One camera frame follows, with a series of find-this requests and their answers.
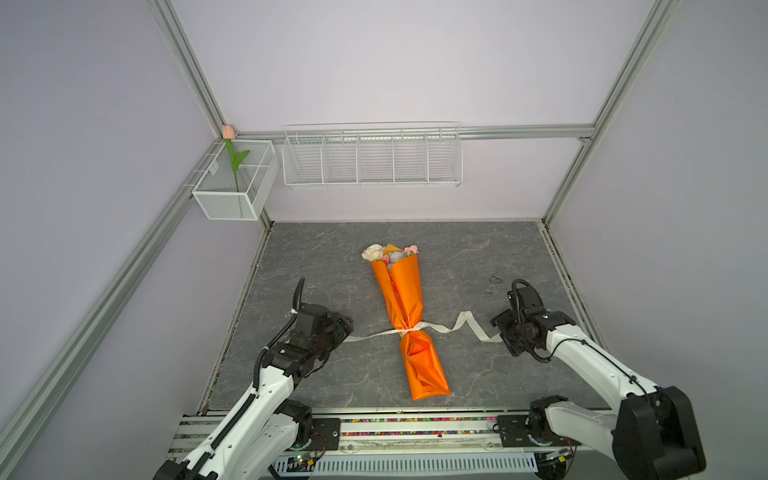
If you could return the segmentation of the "white ribbon strip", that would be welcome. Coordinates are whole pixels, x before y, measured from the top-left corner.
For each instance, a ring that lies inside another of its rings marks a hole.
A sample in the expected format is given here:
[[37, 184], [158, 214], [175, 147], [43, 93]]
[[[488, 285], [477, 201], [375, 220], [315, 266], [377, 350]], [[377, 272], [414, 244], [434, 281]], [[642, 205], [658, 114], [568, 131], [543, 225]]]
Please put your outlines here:
[[471, 311], [461, 311], [454, 324], [451, 327], [427, 322], [427, 321], [421, 321], [418, 324], [416, 324], [414, 327], [405, 328], [405, 329], [390, 329], [378, 333], [374, 333], [367, 336], [348, 336], [344, 342], [345, 343], [355, 343], [355, 342], [361, 342], [370, 340], [377, 337], [384, 337], [384, 336], [390, 336], [390, 335], [398, 335], [402, 337], [405, 333], [411, 333], [411, 332], [418, 332], [425, 329], [433, 330], [440, 334], [452, 334], [454, 332], [457, 332], [461, 330], [463, 327], [468, 327], [473, 335], [482, 343], [502, 343], [503, 340], [501, 339], [501, 335], [499, 333], [496, 333], [493, 336], [489, 336], [485, 330], [482, 328], [482, 326], [479, 324], [479, 322], [475, 319], [474, 315]]

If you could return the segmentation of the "cream rose fake flower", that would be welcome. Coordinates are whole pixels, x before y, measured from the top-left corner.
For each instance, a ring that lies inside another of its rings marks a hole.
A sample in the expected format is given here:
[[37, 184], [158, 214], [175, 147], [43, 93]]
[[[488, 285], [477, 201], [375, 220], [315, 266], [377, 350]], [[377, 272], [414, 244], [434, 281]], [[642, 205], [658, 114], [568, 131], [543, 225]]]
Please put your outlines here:
[[385, 256], [385, 247], [380, 244], [372, 244], [362, 252], [361, 256], [369, 262], [382, 261]]

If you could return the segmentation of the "orange wrapping paper sheet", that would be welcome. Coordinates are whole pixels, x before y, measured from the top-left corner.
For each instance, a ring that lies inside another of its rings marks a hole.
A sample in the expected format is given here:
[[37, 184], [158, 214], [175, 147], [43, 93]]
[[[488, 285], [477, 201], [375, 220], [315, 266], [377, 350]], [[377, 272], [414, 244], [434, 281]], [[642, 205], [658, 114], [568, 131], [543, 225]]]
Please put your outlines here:
[[[405, 249], [393, 245], [384, 247], [385, 256]], [[385, 265], [383, 261], [369, 263], [382, 292], [393, 329], [410, 328], [421, 322], [424, 301], [419, 253], [392, 266]], [[451, 393], [436, 347], [427, 333], [423, 330], [405, 333], [400, 337], [399, 348], [413, 400]]]

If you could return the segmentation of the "white rose fake flower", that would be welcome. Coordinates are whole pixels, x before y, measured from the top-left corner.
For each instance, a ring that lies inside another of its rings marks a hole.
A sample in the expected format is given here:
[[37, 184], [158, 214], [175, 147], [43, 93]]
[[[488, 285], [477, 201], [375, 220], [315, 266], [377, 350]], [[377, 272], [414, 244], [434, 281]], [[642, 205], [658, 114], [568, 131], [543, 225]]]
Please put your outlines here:
[[406, 253], [405, 253], [405, 252], [402, 252], [402, 251], [395, 251], [395, 252], [392, 252], [392, 253], [389, 255], [389, 265], [390, 265], [390, 266], [392, 266], [392, 265], [394, 265], [395, 263], [397, 263], [398, 261], [400, 261], [400, 260], [403, 260], [403, 259], [404, 259], [404, 258], [406, 258], [406, 257], [407, 257], [407, 255], [406, 255]]

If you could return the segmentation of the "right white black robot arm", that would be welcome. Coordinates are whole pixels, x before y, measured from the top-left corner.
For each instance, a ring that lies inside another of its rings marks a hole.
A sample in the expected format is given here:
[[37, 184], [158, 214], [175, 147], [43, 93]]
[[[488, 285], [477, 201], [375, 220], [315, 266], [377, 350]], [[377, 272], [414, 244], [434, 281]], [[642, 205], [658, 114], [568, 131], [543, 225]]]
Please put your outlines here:
[[598, 413], [562, 395], [535, 400], [525, 426], [534, 443], [574, 440], [614, 460], [629, 479], [681, 479], [705, 470], [693, 406], [679, 388], [637, 374], [560, 311], [526, 317], [506, 310], [491, 324], [513, 356], [564, 362], [610, 409]]

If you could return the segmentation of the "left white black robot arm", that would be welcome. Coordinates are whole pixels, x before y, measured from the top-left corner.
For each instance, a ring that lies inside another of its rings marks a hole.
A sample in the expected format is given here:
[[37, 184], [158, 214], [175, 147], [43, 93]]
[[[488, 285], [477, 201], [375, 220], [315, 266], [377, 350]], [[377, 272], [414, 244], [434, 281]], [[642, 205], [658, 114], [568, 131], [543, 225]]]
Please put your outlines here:
[[250, 386], [201, 443], [156, 479], [258, 479], [277, 457], [313, 436], [312, 409], [290, 398], [353, 332], [353, 320], [316, 304], [293, 308], [288, 323], [260, 351]]

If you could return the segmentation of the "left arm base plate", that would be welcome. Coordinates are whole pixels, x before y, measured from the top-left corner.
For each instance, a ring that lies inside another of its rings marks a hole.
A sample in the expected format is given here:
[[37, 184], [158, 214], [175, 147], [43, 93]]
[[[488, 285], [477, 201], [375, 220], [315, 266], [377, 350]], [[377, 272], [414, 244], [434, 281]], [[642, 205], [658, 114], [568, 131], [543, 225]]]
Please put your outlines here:
[[336, 451], [341, 440], [341, 419], [335, 417], [314, 418], [304, 451]]

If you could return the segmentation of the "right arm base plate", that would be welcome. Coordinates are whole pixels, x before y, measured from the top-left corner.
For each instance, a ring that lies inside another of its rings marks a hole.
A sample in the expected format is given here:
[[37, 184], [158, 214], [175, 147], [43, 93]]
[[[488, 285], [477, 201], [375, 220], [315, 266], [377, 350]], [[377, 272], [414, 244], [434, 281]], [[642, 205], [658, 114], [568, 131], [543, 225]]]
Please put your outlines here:
[[552, 434], [542, 433], [531, 427], [527, 415], [498, 415], [493, 431], [499, 435], [504, 448], [550, 447], [556, 441]]

